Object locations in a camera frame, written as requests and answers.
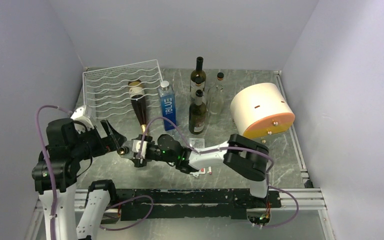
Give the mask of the dark bottle silver neck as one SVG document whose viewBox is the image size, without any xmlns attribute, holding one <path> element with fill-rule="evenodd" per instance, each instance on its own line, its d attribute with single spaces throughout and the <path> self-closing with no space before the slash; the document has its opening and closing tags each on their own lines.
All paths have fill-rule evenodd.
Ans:
<svg viewBox="0 0 384 240">
<path fill-rule="evenodd" d="M 202 133 L 205 127 L 207 106 L 204 101 L 204 92 L 198 89 L 195 98 L 189 105 L 188 129 L 191 134 Z"/>
</svg>

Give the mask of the dark green labelled wine bottle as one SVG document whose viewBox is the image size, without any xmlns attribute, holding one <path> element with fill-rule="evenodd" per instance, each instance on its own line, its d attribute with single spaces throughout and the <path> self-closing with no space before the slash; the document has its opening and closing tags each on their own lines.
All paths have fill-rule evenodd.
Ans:
<svg viewBox="0 0 384 240">
<path fill-rule="evenodd" d="M 196 58 L 195 70 L 193 70 L 190 74 L 190 84 L 191 84 L 191 80 L 193 80 L 198 76 L 202 77 L 206 82 L 207 76 L 205 71 L 203 70 L 203 63 L 204 63 L 204 58 L 202 56 L 198 56 Z"/>
</svg>

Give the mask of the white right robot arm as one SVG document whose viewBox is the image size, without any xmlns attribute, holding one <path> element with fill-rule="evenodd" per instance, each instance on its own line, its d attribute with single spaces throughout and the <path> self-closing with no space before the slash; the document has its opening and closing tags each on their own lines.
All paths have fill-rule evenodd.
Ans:
<svg viewBox="0 0 384 240">
<path fill-rule="evenodd" d="M 165 162 L 182 173 L 196 173 L 207 167 L 225 165 L 249 181 L 250 202 L 262 207 L 269 200 L 267 164 L 272 159 L 269 148 L 239 134 L 210 147 L 192 148 L 183 146 L 168 134 L 156 142 L 151 137 L 139 135 L 128 144 L 135 167 L 144 167 L 147 162 Z"/>
</svg>

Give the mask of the blue wine bottle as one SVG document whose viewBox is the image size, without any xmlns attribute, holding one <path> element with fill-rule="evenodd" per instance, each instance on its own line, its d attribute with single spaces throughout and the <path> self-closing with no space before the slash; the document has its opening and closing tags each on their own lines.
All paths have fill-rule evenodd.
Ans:
<svg viewBox="0 0 384 240">
<path fill-rule="evenodd" d="M 175 92 L 172 86 L 168 81 L 163 80 L 157 90 L 161 115 L 177 125 Z"/>
</svg>

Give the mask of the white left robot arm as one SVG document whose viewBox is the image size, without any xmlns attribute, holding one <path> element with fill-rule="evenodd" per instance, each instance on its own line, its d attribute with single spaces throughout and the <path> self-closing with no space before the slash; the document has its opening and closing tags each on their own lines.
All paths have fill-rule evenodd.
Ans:
<svg viewBox="0 0 384 240">
<path fill-rule="evenodd" d="M 95 126 L 78 132 L 77 121 L 71 118 L 51 121 L 46 128 L 48 145 L 39 155 L 32 178 L 43 206 L 49 240 L 95 240 L 106 208 L 118 203 L 114 182 L 96 180 L 88 187 L 84 212 L 80 221 L 76 221 L 75 195 L 80 162 L 118 152 L 127 141 L 108 121 L 100 123 L 106 137 L 101 137 Z"/>
</svg>

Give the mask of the clear bottle with cork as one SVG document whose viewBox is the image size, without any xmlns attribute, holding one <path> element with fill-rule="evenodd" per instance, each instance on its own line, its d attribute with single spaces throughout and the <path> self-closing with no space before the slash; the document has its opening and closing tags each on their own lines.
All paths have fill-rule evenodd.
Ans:
<svg viewBox="0 0 384 240">
<path fill-rule="evenodd" d="M 206 81 L 201 76 L 197 76 L 194 79 L 190 80 L 190 98 L 192 102 L 194 102 L 196 99 L 197 90 L 202 91 L 202 102 L 203 103 L 207 102 L 207 95 L 205 93 L 205 84 L 206 84 Z"/>
</svg>

